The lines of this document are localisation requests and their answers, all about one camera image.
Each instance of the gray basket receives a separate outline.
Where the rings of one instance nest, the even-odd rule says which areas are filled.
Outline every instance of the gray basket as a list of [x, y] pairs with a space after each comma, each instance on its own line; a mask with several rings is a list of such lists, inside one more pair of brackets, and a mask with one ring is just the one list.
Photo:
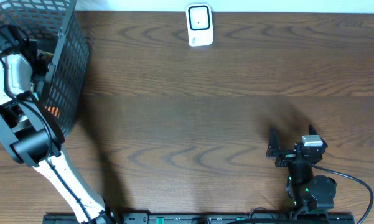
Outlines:
[[54, 52], [39, 101], [65, 135], [75, 120], [90, 54], [75, 5], [76, 0], [0, 0], [0, 26], [19, 26], [38, 49]]

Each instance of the table surface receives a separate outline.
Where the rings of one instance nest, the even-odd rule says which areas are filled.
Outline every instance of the table surface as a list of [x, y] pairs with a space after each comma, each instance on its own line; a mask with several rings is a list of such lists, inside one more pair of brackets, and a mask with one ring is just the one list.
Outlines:
[[[374, 15], [215, 13], [215, 41], [199, 48], [188, 46], [181, 12], [77, 16], [91, 61], [65, 145], [115, 208], [291, 206], [287, 169], [265, 157], [271, 125], [285, 149], [313, 124], [329, 145], [319, 165], [374, 191]], [[337, 181], [334, 211], [358, 220], [366, 188], [325, 175]], [[0, 223], [71, 212], [46, 179], [0, 145]]]

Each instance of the white backdrop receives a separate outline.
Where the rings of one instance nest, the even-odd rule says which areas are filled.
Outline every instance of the white backdrop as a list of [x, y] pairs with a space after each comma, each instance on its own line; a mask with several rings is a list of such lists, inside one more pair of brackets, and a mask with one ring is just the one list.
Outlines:
[[[206, 0], [214, 12], [374, 13], [374, 0]], [[76, 10], [184, 11], [191, 0], [78, 0]]]

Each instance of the wooden table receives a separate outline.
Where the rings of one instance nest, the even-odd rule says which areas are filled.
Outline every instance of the wooden table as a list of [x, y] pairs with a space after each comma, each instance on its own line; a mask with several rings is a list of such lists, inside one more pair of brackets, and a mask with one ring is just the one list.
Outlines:
[[[215, 13], [214, 44], [200, 48], [188, 46], [182, 12], [77, 15], [93, 49], [65, 145], [110, 205], [291, 206], [287, 169], [265, 157], [270, 125], [292, 148], [312, 123], [329, 145], [319, 165], [374, 191], [374, 15]], [[325, 175], [338, 184], [334, 211], [358, 220], [368, 191]], [[70, 212], [47, 180], [0, 145], [0, 223]]]

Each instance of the plastic basket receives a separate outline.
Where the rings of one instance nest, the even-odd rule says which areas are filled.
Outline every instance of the plastic basket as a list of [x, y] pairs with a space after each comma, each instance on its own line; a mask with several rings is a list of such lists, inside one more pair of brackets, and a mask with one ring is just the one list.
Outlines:
[[72, 0], [0, 0], [0, 26], [19, 26], [38, 49], [52, 49], [39, 101], [67, 135], [74, 123], [90, 51]]

